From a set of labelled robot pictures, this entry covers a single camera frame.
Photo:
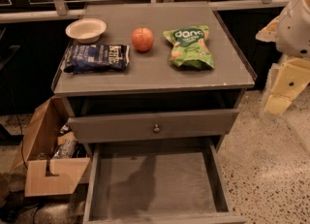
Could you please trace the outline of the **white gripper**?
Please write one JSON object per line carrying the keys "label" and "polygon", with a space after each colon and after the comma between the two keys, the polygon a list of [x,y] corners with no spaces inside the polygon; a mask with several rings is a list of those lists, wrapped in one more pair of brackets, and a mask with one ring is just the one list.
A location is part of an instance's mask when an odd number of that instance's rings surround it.
{"label": "white gripper", "polygon": [[256,34],[262,42],[276,42],[282,53],[292,57],[278,68],[264,105],[272,114],[282,114],[310,83],[309,0],[292,0],[267,26]]}

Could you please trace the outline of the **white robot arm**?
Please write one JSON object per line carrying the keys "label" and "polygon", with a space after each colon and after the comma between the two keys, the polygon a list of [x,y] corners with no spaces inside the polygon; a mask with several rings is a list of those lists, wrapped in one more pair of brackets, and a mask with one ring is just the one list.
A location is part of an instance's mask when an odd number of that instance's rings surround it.
{"label": "white robot arm", "polygon": [[310,0],[291,0],[256,39],[274,42],[286,59],[269,70],[271,88],[263,109],[281,114],[310,83]]}

